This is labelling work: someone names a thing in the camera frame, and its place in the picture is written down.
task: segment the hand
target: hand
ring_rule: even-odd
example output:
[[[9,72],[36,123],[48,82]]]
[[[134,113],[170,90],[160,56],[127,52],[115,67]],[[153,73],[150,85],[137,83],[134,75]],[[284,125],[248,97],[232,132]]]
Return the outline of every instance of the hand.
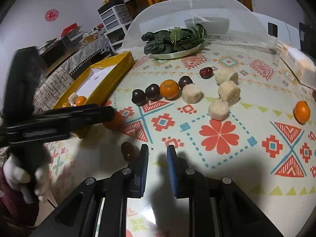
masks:
[[[3,166],[4,177],[12,189],[21,191],[21,184],[30,182],[31,176],[24,169],[18,167],[14,161],[17,161],[17,158],[11,154]],[[39,200],[44,202],[46,201],[49,192],[48,171],[48,164],[42,165],[35,171],[35,179],[37,183],[34,192]]]

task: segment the plate of greens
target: plate of greens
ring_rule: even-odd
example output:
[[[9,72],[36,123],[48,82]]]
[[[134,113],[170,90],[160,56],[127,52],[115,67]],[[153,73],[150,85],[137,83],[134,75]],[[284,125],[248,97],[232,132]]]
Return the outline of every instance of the plate of greens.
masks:
[[[161,60],[176,59],[197,52],[204,38],[206,30],[201,24],[191,29],[174,27],[170,31],[147,32],[142,36],[147,41],[144,47],[145,54],[152,54],[154,58]]]

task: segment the tangerine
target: tangerine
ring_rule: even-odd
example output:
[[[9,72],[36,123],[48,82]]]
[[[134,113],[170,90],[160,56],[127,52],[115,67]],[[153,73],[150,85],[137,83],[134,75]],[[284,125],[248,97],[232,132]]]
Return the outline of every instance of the tangerine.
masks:
[[[301,123],[305,124],[310,116],[311,116],[311,110],[305,101],[299,101],[294,108],[294,116],[295,119]]]
[[[62,108],[65,108],[65,107],[71,107],[71,104],[69,102],[65,102],[62,106]]]
[[[163,81],[160,84],[160,94],[166,99],[173,99],[178,96],[179,86],[178,83],[172,79]]]
[[[114,118],[111,121],[103,122],[105,128],[110,130],[118,130],[122,125],[122,116],[115,111]]]
[[[76,106],[81,106],[86,102],[86,97],[84,96],[79,96],[76,100]]]

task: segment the person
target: person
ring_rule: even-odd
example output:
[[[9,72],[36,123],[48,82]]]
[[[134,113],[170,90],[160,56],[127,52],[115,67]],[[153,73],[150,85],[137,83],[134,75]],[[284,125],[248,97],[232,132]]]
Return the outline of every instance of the person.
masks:
[[[31,176],[16,165],[16,158],[9,149],[0,151],[0,233],[4,237],[26,237],[35,229],[39,213],[39,201],[45,201],[49,191],[48,164],[35,171],[35,194],[38,200],[27,204],[21,192],[21,186],[30,182]]]

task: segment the leafy green vegetable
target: leafy green vegetable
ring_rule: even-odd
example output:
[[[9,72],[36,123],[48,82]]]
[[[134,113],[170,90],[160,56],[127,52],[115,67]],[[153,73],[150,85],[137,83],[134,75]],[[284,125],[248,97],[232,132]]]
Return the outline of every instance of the leafy green vegetable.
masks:
[[[148,41],[144,47],[145,54],[167,54],[192,49],[204,42],[206,30],[201,24],[191,29],[174,27],[171,31],[161,30],[147,32],[142,36]]]

